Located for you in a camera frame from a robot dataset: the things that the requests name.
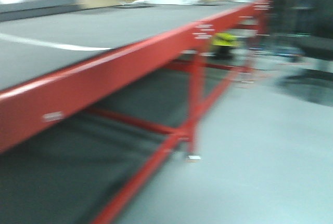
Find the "white line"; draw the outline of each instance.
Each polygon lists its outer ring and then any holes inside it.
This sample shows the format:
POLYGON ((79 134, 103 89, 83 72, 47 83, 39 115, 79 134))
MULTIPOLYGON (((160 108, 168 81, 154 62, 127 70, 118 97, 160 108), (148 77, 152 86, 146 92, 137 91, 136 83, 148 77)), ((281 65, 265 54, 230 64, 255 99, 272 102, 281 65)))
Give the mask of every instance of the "white line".
POLYGON ((11 41, 23 44, 30 44, 34 46, 44 46, 51 47, 57 49, 71 50, 71 51, 102 51, 102 50, 111 50, 113 48, 110 47, 88 47, 88 46, 76 46, 76 45, 68 45, 57 42, 47 42, 47 41, 39 41, 33 38, 24 38, 18 37, 6 33, 0 33, 0 39, 4 41, 11 41))

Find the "metal foot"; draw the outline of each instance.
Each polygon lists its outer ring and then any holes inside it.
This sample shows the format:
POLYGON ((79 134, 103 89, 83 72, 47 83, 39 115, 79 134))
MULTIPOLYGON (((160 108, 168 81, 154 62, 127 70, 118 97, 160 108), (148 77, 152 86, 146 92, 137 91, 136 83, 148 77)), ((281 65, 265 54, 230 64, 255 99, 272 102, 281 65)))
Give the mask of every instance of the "metal foot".
POLYGON ((201 157, 197 154, 188 154, 186 155, 186 161, 189 163, 196 163, 201 160, 201 157))

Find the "red metal leg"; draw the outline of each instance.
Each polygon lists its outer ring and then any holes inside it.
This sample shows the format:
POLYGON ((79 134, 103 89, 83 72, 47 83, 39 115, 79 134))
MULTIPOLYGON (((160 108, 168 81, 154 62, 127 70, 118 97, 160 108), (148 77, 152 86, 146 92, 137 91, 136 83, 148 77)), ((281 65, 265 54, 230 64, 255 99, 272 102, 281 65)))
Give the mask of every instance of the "red metal leg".
POLYGON ((203 88, 204 88, 204 64, 206 62, 205 57, 202 55, 208 49, 205 45, 199 49, 199 52, 193 56, 191 75, 189 82, 189 125, 188 125, 188 153, 189 159, 193 157, 196 150, 196 127, 199 121, 200 104, 203 100, 203 88))
POLYGON ((180 142, 178 135, 170 135, 160 148, 145 163, 142 169, 120 190, 120 192, 106 205, 92 224, 110 224, 122 208, 129 202, 150 175, 162 164, 172 150, 180 142))

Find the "red metal frame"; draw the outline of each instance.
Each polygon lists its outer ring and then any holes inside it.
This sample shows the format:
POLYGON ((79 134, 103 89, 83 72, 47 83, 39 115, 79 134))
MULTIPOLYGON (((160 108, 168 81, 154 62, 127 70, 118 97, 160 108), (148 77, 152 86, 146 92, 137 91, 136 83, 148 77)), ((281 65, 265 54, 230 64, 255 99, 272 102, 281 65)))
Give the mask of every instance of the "red metal frame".
POLYGON ((195 132, 201 116, 240 72, 251 71, 251 62, 244 67, 206 63, 204 53, 208 51, 209 36, 238 26, 244 17, 257 18, 259 24, 250 28, 262 33, 266 10, 268 1, 257 0, 0 91, 0 153, 61 121, 56 118, 47 122, 43 118, 45 114, 60 112, 60 118, 69 117, 158 68, 188 72, 189 116, 178 128, 107 110, 86 108, 85 111, 89 113, 167 135, 160 148, 142 169, 93 221, 93 224, 110 223, 180 141, 188 141, 188 152, 195 152, 195 132), (192 60, 176 60, 182 51, 190 49, 197 50, 192 60), (203 98, 205 67, 229 70, 229 73, 206 98, 203 98))

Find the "red steel beam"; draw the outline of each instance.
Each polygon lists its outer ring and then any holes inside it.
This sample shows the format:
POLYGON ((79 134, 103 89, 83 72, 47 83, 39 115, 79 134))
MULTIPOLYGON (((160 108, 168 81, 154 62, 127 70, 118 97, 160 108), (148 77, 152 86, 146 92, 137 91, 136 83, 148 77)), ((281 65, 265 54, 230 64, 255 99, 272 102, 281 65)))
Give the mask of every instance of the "red steel beam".
POLYGON ((181 132, 178 128, 172 128, 169 126, 152 123, 149 121, 141 120, 141 119, 138 119, 135 117, 123 115, 121 113, 117 113, 117 112, 113 112, 113 111, 109 111, 109 110, 105 110, 105 109, 101 109, 101 108, 89 107, 85 110, 85 112, 103 116, 108 119, 121 121, 126 124, 130 124, 130 125, 142 128, 142 129, 146 129, 151 132, 156 132, 156 133, 160 133, 160 134, 164 134, 164 135, 181 132))
POLYGON ((105 206, 92 224, 110 224, 180 141, 179 135, 170 135, 145 163, 142 169, 132 177, 119 193, 105 206))

